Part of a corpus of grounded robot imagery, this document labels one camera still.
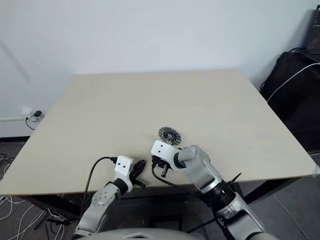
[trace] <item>gray floor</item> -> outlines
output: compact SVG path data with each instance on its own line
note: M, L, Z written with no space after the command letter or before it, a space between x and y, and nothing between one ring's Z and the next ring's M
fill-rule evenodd
M23 142L16 143L0 143L0 153L5 153L8 157L14 158L20 149L23 147ZM320 163L320 156L315 156L314 160L317 164ZM2 175L4 166L0 167L0 175ZM259 186L262 182L243 182L240 184L243 194L247 194L254 188ZM320 239L320 177L305 177L301 178L289 186L278 191L274 195L285 206L285 208L293 216L297 224L306 234L309 240ZM19 201L18 197L13 198L14 201ZM22 214L26 209L31 206L27 201L21 204L13 204L11 215L0 220L0 239L8 240L15 236L18 232L19 222ZM296 227L293 220L290 218L285 209L279 204L274 196L269 196L257 202L251 204L251 207L259 216L259 218L265 224L266 229L273 235L277 236L281 240L303 240L304 236L300 230ZM178 206L165 206L165 210L168 212L175 211ZM209 209L200 202L188 202L180 208L187 209L191 214L198 215L202 221L210 220L213 216ZM10 204L8 202L0 205L0 218L7 215L10 210ZM29 222L40 211L39 208L33 207L28 214L23 218L21 228L24 229L28 226ZM125 216L126 219L132 219L135 221L137 212L143 215L147 212L147 209L139 208L122 208L117 212L117 218L119 216ZM47 238L46 225L49 231L49 239L55 239L55 234L51 233L50 225L48 223L42 224L37 230L33 230L31 227L26 231L23 239L25 240L45 240ZM75 223L68 226L65 229L64 240L71 239L72 233L75 228ZM215 223L206 226L206 230L210 240L224 240L224 236Z

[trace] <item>baseboard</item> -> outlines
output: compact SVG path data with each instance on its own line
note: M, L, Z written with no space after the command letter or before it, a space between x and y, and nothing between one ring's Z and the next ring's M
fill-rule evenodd
M30 136L0 137L0 143L26 142Z

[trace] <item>table leg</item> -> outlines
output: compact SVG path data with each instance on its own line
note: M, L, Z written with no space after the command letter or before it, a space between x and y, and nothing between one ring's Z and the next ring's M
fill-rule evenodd
M57 195L26 195L19 197L45 211L48 211L48 209L54 210L66 219L78 219L80 215L80 206Z
M290 185L298 179L299 177L267 180L263 184L258 186L255 190L247 194L243 199L247 204L250 204L261 198L264 199L271 194L276 193L280 189L283 189L284 187Z

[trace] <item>beige tabletop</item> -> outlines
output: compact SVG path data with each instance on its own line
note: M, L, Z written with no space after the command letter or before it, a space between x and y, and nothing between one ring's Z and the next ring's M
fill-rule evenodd
M2 195L83 192L103 156L146 159L140 180L163 186L151 173L158 130L181 133L179 147L198 145L226 181L307 176L316 164L236 70L79 75L49 111L0 181ZM99 163L89 190L114 179ZM189 184L169 171L168 181Z

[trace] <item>small metal part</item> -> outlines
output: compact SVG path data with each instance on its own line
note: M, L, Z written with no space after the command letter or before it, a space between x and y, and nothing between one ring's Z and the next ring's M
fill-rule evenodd
M169 164L164 165L163 171L161 173L161 177L165 178L169 169Z
M181 135L171 127L164 126L160 128L158 134L166 144L178 145L181 143Z

